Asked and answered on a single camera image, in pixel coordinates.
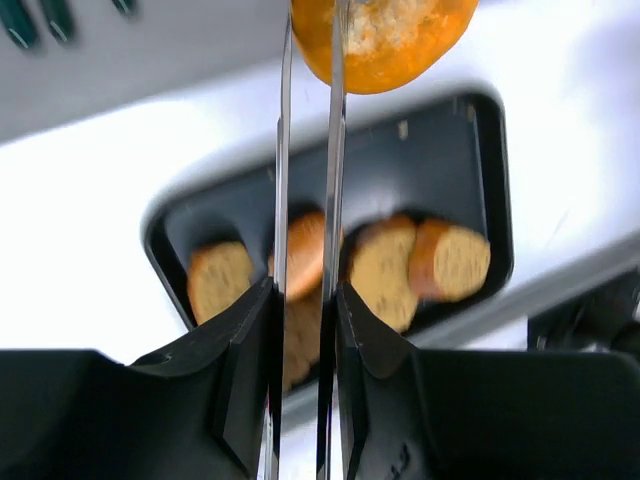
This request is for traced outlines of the metal tongs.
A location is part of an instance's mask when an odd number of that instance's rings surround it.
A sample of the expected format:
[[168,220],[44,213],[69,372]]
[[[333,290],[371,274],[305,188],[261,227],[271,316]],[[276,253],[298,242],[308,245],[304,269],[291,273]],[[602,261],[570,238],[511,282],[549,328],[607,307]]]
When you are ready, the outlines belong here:
[[281,64],[280,117],[277,122],[275,159],[275,215],[272,251],[273,315],[269,332],[268,421],[265,447],[267,479],[279,476],[283,386],[302,374],[308,365],[301,356],[301,344],[285,337],[287,302],[321,287],[317,306],[322,315],[316,339],[319,348],[319,384],[316,437],[316,476],[331,476],[331,427],[335,369],[335,316],[337,282],[342,243],[342,192],[346,132],[344,43],[348,37],[349,4],[337,1],[333,7],[330,35],[330,115],[325,210],[288,220],[288,176],[291,125],[291,78],[293,20],[285,27]]

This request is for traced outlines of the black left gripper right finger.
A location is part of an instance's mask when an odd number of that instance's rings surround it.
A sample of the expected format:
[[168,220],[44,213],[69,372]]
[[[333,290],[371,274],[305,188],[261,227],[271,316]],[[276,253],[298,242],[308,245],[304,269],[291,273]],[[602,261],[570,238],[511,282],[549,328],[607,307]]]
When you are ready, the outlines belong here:
[[635,479],[639,365],[618,353],[415,347],[337,293],[348,479]]

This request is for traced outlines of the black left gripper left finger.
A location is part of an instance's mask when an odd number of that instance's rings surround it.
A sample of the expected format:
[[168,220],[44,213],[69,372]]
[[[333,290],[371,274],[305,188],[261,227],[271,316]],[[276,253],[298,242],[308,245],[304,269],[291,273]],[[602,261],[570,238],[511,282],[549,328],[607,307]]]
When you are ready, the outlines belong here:
[[2,477],[255,477],[273,297],[264,280],[130,365],[92,350],[3,351]]

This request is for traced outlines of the orange glazed donut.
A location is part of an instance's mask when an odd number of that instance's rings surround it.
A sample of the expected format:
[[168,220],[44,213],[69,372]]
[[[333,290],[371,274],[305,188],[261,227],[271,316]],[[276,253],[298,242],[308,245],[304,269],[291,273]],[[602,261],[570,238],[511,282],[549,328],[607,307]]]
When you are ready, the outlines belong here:
[[[291,3],[292,29],[314,75],[331,82],[338,1]],[[399,88],[439,60],[466,31],[476,0],[350,1],[343,37],[345,91],[379,94]]]

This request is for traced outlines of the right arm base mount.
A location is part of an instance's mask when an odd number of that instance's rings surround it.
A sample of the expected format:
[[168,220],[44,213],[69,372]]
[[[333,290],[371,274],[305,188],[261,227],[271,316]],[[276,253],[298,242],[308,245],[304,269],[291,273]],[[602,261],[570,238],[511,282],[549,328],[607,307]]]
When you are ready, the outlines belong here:
[[527,349],[639,356],[639,272],[632,270],[528,319]]

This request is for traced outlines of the small orange bread roll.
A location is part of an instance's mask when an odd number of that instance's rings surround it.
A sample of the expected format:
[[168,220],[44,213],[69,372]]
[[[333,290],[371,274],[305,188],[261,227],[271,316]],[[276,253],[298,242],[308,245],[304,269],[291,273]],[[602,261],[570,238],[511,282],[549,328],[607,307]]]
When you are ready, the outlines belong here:
[[289,224],[286,302],[298,301],[322,281],[325,215],[311,211]]

